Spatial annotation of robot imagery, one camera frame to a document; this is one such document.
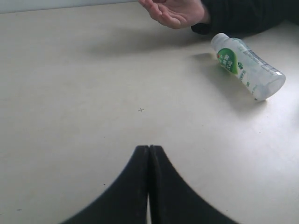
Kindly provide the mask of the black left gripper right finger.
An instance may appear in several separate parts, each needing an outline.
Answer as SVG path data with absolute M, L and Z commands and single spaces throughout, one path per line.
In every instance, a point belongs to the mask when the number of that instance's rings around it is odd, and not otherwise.
M 153 224 L 235 224 L 200 197 L 161 146 L 149 147 L 148 194 Z

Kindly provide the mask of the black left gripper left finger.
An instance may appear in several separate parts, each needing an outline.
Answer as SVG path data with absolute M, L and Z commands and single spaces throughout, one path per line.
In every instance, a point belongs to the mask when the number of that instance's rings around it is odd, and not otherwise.
M 65 224 L 147 223 L 147 174 L 150 149 L 137 146 L 117 179 Z

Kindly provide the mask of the black sleeved forearm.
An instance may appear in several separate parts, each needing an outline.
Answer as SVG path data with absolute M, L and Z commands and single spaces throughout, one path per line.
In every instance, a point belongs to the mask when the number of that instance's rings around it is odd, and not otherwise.
M 261 33 L 283 21 L 299 23 L 297 0 L 204 0 L 210 23 L 191 26 L 193 32 L 246 34 Z

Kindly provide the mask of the person's open bare hand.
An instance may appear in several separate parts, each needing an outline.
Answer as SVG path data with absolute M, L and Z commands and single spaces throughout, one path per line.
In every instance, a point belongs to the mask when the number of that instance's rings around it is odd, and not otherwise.
M 150 17 L 163 26 L 181 29 L 211 21 L 207 7 L 200 0 L 140 0 Z

